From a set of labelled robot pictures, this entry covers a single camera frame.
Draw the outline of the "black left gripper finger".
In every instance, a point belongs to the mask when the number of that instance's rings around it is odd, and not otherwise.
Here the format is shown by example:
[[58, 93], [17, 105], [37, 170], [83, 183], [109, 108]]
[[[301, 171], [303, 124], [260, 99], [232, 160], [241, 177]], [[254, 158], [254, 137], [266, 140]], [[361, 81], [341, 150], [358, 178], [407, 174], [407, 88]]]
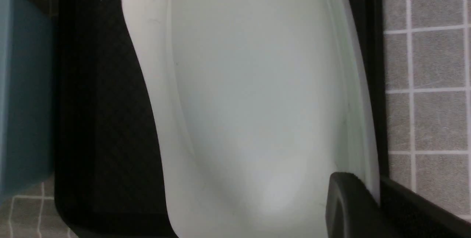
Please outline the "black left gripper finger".
[[329, 238], [400, 238], [363, 182], [352, 173], [329, 179], [325, 223]]

